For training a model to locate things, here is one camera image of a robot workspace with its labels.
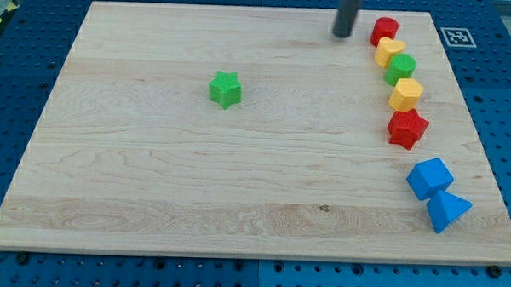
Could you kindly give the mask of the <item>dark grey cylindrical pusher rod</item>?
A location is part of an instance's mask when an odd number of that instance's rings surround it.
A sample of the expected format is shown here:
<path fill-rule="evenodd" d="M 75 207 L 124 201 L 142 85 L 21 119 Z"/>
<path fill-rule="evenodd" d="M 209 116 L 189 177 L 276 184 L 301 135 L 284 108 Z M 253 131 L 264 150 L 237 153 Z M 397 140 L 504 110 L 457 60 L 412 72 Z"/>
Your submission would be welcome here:
<path fill-rule="evenodd" d="M 354 22 L 364 0 L 340 0 L 332 33 L 337 38 L 348 38 L 353 33 Z"/>

